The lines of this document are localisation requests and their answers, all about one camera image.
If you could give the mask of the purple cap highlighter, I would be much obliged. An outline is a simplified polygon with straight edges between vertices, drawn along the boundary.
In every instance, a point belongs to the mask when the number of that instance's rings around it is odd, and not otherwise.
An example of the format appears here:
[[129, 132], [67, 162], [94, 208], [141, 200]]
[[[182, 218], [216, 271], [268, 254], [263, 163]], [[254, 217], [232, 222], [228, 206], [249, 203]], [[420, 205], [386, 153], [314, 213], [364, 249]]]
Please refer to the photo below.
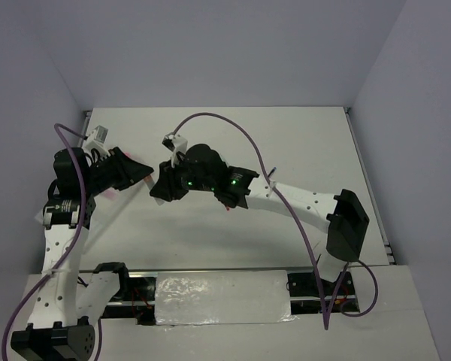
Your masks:
[[114, 200], [117, 197], [117, 192], [115, 190], [105, 190], [101, 195], [107, 199]]

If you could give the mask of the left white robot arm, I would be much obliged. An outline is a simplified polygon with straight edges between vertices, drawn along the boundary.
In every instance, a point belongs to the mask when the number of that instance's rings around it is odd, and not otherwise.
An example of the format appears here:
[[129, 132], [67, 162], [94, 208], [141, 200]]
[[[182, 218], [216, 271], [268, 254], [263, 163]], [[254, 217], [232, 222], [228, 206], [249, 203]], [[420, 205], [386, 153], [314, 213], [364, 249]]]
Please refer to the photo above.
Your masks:
[[88, 239], [95, 197], [113, 188], [140, 183], [153, 168], [129, 158], [118, 147], [89, 162], [79, 147], [54, 156], [55, 180], [43, 208], [45, 256], [42, 277], [26, 298], [35, 304], [26, 328], [7, 338], [25, 360], [88, 360], [95, 354], [95, 325], [107, 303], [127, 298], [132, 281], [122, 262], [105, 262], [77, 295], [80, 260]]

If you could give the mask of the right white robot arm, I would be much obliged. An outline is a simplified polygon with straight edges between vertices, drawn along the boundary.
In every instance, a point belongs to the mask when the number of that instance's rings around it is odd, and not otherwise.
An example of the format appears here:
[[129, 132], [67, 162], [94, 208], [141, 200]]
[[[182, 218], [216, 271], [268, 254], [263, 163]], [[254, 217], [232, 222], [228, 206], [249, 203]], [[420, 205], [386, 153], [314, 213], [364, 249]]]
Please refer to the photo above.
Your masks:
[[312, 286], [329, 294], [347, 265], [358, 262], [370, 219], [357, 195], [316, 193], [281, 184], [254, 170], [229, 165], [206, 144], [188, 147], [169, 136], [163, 145], [171, 158], [159, 165], [159, 178], [150, 195], [178, 201], [190, 191], [213, 193], [226, 208], [270, 211], [313, 226], [326, 235], [325, 251], [316, 259]]

